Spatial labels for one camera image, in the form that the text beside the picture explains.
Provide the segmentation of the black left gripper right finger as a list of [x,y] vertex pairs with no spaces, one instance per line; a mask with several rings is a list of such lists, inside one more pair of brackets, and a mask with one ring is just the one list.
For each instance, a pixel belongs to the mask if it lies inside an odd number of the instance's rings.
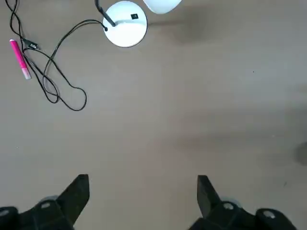
[[209,178],[197,178],[197,202],[201,211],[190,230],[295,230],[294,224],[280,211],[260,208],[254,215],[231,201],[223,201]]

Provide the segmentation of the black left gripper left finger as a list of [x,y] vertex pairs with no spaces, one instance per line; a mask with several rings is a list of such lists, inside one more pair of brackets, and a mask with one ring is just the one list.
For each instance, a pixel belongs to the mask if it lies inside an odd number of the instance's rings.
[[79,174],[60,194],[47,196],[20,213],[16,207],[0,208],[2,230],[73,230],[90,197],[89,176]]

